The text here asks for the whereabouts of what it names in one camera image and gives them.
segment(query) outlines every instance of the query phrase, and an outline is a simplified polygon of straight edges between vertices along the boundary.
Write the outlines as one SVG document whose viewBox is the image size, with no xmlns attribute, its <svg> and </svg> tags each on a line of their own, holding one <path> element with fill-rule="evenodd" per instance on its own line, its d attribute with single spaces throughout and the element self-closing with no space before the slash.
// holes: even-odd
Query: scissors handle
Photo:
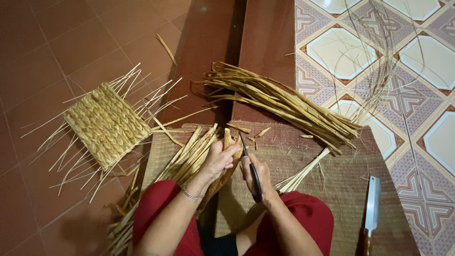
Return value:
<svg viewBox="0 0 455 256">
<path fill-rule="evenodd" d="M 250 173 L 251 173 L 251 177 L 253 179 L 254 192 L 255 192 L 253 194 L 253 199 L 256 203 L 261 203 L 262 202 L 261 183 L 259 182 L 258 172 L 256 171 L 256 167 L 254 167 L 253 163 L 250 163 Z"/>
</svg>

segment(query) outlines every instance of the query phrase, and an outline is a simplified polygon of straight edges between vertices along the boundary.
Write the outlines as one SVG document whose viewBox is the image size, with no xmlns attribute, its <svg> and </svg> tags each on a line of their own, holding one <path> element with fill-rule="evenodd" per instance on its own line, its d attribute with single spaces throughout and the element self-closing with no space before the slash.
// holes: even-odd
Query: chain bracelet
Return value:
<svg viewBox="0 0 455 256">
<path fill-rule="evenodd" d="M 200 196 L 190 195 L 190 193 L 187 192 L 187 190 L 185 189 L 185 187 L 182 187 L 182 190 L 183 190 L 184 194 L 187 195 L 187 197 L 189 197 L 189 198 L 191 198 L 191 199 L 199 199 L 199 198 L 204 197 L 204 195 L 200 195 Z"/>
</svg>

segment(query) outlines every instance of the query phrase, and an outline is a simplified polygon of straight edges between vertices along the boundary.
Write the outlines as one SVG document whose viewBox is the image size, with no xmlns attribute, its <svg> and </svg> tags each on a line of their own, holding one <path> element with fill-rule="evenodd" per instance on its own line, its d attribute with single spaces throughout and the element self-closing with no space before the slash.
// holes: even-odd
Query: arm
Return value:
<svg viewBox="0 0 455 256">
<path fill-rule="evenodd" d="M 316 242 L 292 215 L 286 205 L 280 199 L 278 193 L 270 181 L 270 170 L 266 163 L 260 163 L 254 154 L 242 158 L 243 177 L 250 191 L 253 180 L 251 178 L 249 164 L 253 163 L 258 172 L 259 182 L 262 188 L 263 204 L 267 208 L 273 227 L 278 235 L 279 244 L 285 255 L 322 255 Z"/>
<path fill-rule="evenodd" d="M 224 168 L 232 167 L 232 155 L 240 147 L 233 145 L 233 141 L 231 144 L 224 151 L 222 151 L 222 141 L 217 141 L 210 146 L 201 169 L 185 185 L 185 189 L 190 195 L 205 194 L 208 186 L 219 177 L 221 171 Z M 141 242 L 135 248 L 135 255 L 172 255 L 201 200 L 202 198 L 192 199 L 180 191 L 150 224 Z"/>
</svg>

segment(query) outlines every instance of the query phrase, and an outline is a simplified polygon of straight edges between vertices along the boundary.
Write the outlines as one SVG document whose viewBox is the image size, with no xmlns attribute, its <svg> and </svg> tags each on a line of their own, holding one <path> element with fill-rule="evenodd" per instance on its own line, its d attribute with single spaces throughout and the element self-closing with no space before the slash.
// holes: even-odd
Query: red clothing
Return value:
<svg viewBox="0 0 455 256">
<path fill-rule="evenodd" d="M 162 209 L 177 195 L 180 187 L 173 181 L 163 180 L 147 188 L 134 214 L 133 246 L 136 246 L 145 231 Z M 334 217 L 329 207 L 321 200 L 293 191 L 281 196 L 289 211 L 302 224 L 316 241 L 322 254 L 329 255 L 334 229 Z M 266 214 L 258 228 L 256 243 L 250 247 L 245 256 L 281 255 L 278 239 Z M 182 240 L 174 252 L 176 256 L 203 256 L 196 219 L 191 218 Z"/>
</svg>

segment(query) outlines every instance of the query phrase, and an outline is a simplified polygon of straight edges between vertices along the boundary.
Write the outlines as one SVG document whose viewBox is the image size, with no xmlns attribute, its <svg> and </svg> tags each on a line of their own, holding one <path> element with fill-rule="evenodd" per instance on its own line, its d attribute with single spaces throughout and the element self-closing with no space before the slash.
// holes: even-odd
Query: hand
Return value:
<svg viewBox="0 0 455 256">
<path fill-rule="evenodd" d="M 278 193 L 276 192 L 275 188 L 272 185 L 272 182 L 270 181 L 270 169 L 268 168 L 268 165 L 266 163 L 259 162 L 259 160 L 256 158 L 254 154 L 249 154 L 249 157 L 244 156 L 242 158 L 243 180 L 247 182 L 247 187 L 252 194 L 254 193 L 255 190 L 253 178 L 251 177 L 250 173 L 249 166 L 250 163 L 253 163 L 254 167 L 256 167 L 256 172 L 258 173 L 258 178 L 262 189 L 262 200 L 264 204 L 267 204 L 267 202 L 269 202 L 270 199 L 272 199 L 275 196 L 278 196 Z"/>
<path fill-rule="evenodd" d="M 223 169 L 233 167 L 232 156 L 240 150 L 240 145 L 236 145 L 235 141 L 231 139 L 231 145 L 223 151 L 223 142 L 221 140 L 214 142 L 210 145 L 207 157 L 201 166 L 203 175 L 207 175 L 210 179 L 209 183 L 216 180 Z"/>
</svg>

